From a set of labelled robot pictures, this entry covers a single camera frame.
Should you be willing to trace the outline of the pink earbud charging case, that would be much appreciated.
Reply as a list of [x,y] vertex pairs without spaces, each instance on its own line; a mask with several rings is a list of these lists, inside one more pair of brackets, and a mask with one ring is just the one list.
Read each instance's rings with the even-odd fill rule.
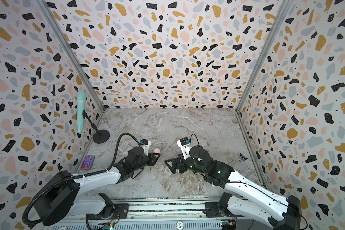
[[153,152],[154,152],[154,153],[161,154],[161,150],[160,150],[160,149],[158,149],[158,148],[154,149],[154,151],[153,151]]

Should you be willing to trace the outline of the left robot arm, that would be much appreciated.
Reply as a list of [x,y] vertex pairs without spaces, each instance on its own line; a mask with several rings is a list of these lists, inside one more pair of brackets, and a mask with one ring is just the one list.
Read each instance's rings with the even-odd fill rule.
[[34,208],[39,215],[39,222],[44,226],[54,225],[65,217],[83,214],[87,217],[109,219],[120,214],[114,202],[104,193],[94,197],[86,197],[85,193],[134,179],[146,166],[154,166],[160,156],[160,152],[148,152],[145,147],[134,147],[110,169],[86,174],[61,171],[36,194],[27,209]]

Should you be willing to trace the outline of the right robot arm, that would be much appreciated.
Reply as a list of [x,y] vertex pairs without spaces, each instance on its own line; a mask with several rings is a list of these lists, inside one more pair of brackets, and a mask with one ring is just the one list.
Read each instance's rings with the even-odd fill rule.
[[165,165],[173,174],[192,171],[209,184],[225,189],[217,203],[221,215],[244,216],[273,230],[301,228],[300,200],[295,196],[277,195],[257,185],[231,166],[214,160],[199,145],[185,145],[181,150],[176,158],[165,160]]

